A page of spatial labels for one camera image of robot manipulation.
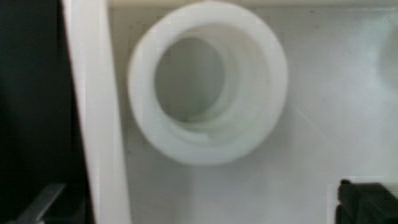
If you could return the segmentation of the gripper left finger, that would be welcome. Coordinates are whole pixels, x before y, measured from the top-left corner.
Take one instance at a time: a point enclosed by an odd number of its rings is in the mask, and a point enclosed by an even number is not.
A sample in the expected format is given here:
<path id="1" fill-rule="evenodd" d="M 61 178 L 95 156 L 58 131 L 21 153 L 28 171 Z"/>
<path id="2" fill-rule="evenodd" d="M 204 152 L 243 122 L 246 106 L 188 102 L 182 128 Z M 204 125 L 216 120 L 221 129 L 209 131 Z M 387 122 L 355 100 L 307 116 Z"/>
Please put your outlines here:
<path id="1" fill-rule="evenodd" d="M 13 224 L 88 224 L 84 187 L 79 184 L 49 184 L 13 219 Z"/>

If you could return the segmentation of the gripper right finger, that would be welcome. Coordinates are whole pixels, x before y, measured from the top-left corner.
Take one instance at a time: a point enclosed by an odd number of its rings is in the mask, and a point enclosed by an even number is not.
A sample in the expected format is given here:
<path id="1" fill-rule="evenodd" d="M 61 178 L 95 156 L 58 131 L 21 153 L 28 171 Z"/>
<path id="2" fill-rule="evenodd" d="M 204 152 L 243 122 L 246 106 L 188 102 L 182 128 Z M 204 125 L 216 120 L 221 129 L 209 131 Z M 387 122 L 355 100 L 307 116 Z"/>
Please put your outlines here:
<path id="1" fill-rule="evenodd" d="M 398 224 L 398 198 L 379 183 L 342 179 L 333 224 Z"/>

